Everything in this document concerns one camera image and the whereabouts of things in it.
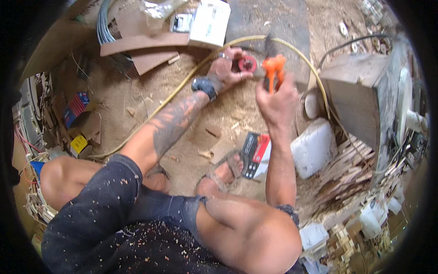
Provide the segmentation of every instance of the black cable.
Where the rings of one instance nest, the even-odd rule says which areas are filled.
[[[321,61],[319,62],[318,68],[319,68],[319,69],[322,68],[322,64],[324,63],[324,61],[325,61],[327,55],[329,55],[329,54],[332,53],[333,51],[336,51],[336,50],[342,49],[342,48],[345,47],[345,46],[348,46],[348,45],[353,44],[354,42],[361,41],[361,40],[368,39],[368,38],[373,38],[373,37],[389,37],[389,38],[393,38],[394,36],[389,35],[389,34],[383,34],[383,33],[375,33],[375,34],[371,34],[371,35],[367,35],[367,36],[359,37],[359,38],[353,39],[353,40],[351,40],[351,41],[348,41],[348,42],[346,42],[345,44],[342,44],[342,45],[340,45],[340,46],[337,46],[336,48],[333,48],[333,49],[327,51],[327,52],[324,54],[324,56],[322,57]]]

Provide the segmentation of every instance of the wristwatch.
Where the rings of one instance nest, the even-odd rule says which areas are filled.
[[[193,92],[205,92],[210,98],[210,102],[213,102],[216,99],[217,93],[215,91],[215,87],[207,76],[195,78],[191,88]]]

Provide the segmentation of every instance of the man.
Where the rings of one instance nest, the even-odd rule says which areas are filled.
[[[296,177],[290,151],[298,94],[293,77],[274,95],[256,88],[272,140],[267,204],[226,193],[244,169],[233,151],[197,184],[195,197],[169,196],[157,165],[164,153],[216,96],[251,73],[233,73],[227,48],[194,93],[166,106],[120,154],[100,165],[59,157],[43,166],[43,195],[59,213],[49,223],[42,258],[54,273],[282,274],[301,253],[293,211]]]

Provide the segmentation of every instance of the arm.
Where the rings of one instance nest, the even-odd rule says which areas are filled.
[[[245,72],[241,76],[231,71],[232,59],[246,54],[241,48],[227,48],[224,54],[227,58],[216,59],[207,74],[218,95],[244,78],[252,77],[252,73]],[[208,103],[204,92],[196,92],[166,106],[129,140],[120,153],[131,158],[144,175],[158,163]]]
[[[297,196],[295,165],[290,151],[298,92],[293,76],[286,74],[278,92],[269,95],[262,82],[256,88],[256,100],[268,126],[272,150],[266,177],[266,200],[277,206],[294,206]]]

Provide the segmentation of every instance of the yellow cable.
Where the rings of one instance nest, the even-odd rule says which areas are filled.
[[[122,147],[128,142],[129,139],[131,139],[132,136],[134,136],[135,133],[137,133],[137,131],[144,125],[146,124],[152,117],[154,117],[155,114],[157,114],[160,110],[162,110],[174,97],[176,94],[178,94],[178,92],[180,92],[180,90],[187,84],[188,81],[190,81],[190,79],[193,77],[193,75],[196,73],[196,71],[198,71],[198,69],[200,67],[202,67],[203,65],[205,65],[208,61],[210,61],[211,59],[213,59],[214,57],[217,56],[217,54],[221,51],[223,51],[226,47],[228,46],[233,46],[235,44],[241,43],[241,42],[245,42],[245,41],[250,41],[250,40],[264,40],[266,38],[265,35],[254,35],[254,36],[247,36],[247,37],[242,37],[242,38],[238,38],[236,40],[233,40],[227,44],[225,44],[223,46],[223,48],[218,49],[216,51],[213,51],[212,53],[210,53],[204,60],[202,60],[201,63],[199,63],[196,67],[194,67],[189,74],[186,76],[186,78],[184,78],[184,80],[180,83],[180,85],[169,95],[169,97],[148,117],[148,119],[141,124],[138,128],[136,128],[134,130],[134,132],[131,133],[131,135],[129,135],[128,138],[126,138],[118,147],[116,147],[115,149],[107,152],[107,153],[103,153],[103,154],[99,154],[99,155],[90,155],[89,158],[91,159],[100,159],[100,158],[104,158],[108,155],[114,154],[115,152],[119,151],[120,149],[122,149]],[[318,86],[321,90],[322,93],[322,97],[324,99],[324,105],[325,105],[325,110],[327,111],[327,117],[330,120],[330,111],[329,111],[329,104],[327,101],[327,95],[325,93],[325,89],[322,85],[321,79],[318,76],[318,72],[316,71],[316,69],[314,68],[314,66],[312,66],[312,64],[309,62],[309,60],[304,56],[304,54],[302,54],[296,47],[292,46],[291,44],[289,44],[288,42],[280,39],[280,38],[273,38],[273,41],[283,44],[287,47],[289,47],[292,51],[294,51],[295,53],[297,53],[305,62],[306,64],[310,67],[310,70],[312,71],[312,73],[315,75],[316,81],[318,83]]]

